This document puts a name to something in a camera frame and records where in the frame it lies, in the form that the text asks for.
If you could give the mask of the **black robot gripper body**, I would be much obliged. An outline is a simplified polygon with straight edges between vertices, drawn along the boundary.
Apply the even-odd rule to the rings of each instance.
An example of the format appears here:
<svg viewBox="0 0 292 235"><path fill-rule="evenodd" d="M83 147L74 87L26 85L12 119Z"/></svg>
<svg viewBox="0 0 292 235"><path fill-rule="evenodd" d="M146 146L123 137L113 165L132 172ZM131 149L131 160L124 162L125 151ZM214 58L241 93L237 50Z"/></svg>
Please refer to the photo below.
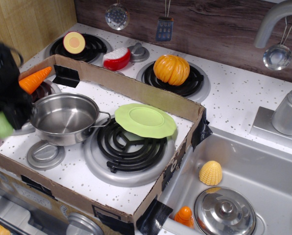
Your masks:
<svg viewBox="0 0 292 235"><path fill-rule="evenodd" d="M19 130L32 114L32 98L19 85L20 71L12 52L0 43L0 111L15 130Z"/></svg>

